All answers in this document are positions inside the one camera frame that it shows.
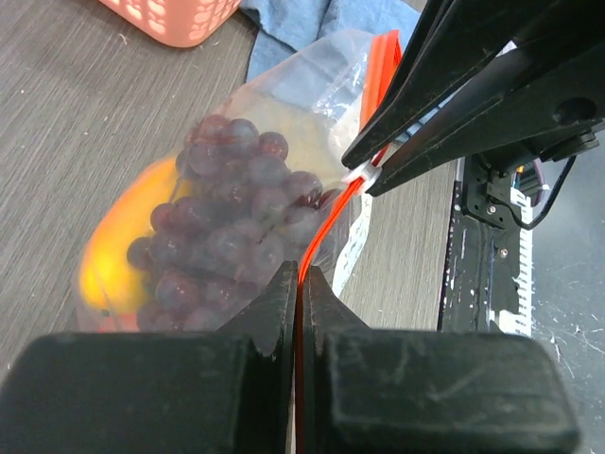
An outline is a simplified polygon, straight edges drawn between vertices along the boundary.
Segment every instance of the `wooden table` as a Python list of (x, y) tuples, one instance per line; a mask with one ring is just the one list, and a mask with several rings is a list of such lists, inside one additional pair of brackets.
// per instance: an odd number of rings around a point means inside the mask
[[(93, 0), (0, 0), (0, 377), (73, 328), (73, 272), (118, 195), (244, 79), (253, 25), (204, 45), (153, 42)], [(343, 300), (376, 326), (435, 327), (454, 169), (374, 203)]]

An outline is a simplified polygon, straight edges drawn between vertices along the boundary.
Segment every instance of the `blue towel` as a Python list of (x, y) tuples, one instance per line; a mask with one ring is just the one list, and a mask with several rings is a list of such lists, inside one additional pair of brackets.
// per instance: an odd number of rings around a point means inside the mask
[[(260, 27), (247, 81), (317, 39), (348, 28), (373, 34), (397, 29), (405, 49), (420, 17), (402, 0), (243, 0), (240, 8)], [(413, 125), (399, 141), (406, 141), (434, 113)]]

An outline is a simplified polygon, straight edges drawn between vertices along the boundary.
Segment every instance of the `transparent bag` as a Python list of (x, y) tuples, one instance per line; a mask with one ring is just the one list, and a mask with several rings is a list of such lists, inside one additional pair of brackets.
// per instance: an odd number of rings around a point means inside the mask
[[(84, 331), (199, 331), (246, 307), (327, 219), (359, 132), (374, 35), (322, 38), (238, 89), (148, 167), (87, 243), (76, 276)], [(337, 293), (366, 241), (356, 196), (314, 264)]]

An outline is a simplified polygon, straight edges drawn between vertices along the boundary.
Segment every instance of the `black cable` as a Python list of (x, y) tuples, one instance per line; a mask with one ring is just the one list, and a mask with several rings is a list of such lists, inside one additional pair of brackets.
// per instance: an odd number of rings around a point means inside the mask
[(550, 196), (546, 200), (546, 203), (544, 204), (544, 208), (542, 209), (540, 214), (538, 216), (536, 216), (533, 219), (533, 221), (530, 222), (529, 224), (525, 224), (514, 213), (514, 211), (512, 211), (512, 208), (509, 205), (502, 203), (502, 202), (496, 202), (496, 203), (499, 205), (506, 206), (509, 209), (510, 213), (512, 214), (512, 220), (514, 220), (514, 223), (517, 224), (519, 227), (521, 227), (524, 230), (535, 229), (540, 224), (540, 222), (545, 220), (546, 216), (548, 215), (548, 212), (552, 208), (552, 205), (555, 203), (555, 200), (557, 199), (557, 196), (559, 195), (559, 192), (561, 191), (563, 183), (565, 183), (565, 179), (567, 178), (567, 175), (569, 175), (569, 172), (571, 171), (571, 167), (574, 166), (575, 162), (576, 162), (576, 156), (572, 156), (567, 160), (567, 162), (565, 163), (565, 167), (563, 168), (561, 174), (559, 175), (559, 178), (557, 178), (555, 185), (552, 187), (552, 192), (550, 193)]

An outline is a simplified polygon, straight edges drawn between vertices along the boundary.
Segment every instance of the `yellow fruit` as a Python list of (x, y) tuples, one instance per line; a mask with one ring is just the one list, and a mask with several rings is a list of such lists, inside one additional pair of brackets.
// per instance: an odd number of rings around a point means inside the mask
[[(174, 158), (149, 166), (98, 224), (78, 270), (78, 290), (86, 305), (120, 315), (147, 301), (144, 274), (128, 263), (126, 253), (134, 239), (153, 234), (149, 216), (157, 205), (169, 201), (177, 180)], [(191, 184), (179, 181), (176, 198), (190, 193)]]

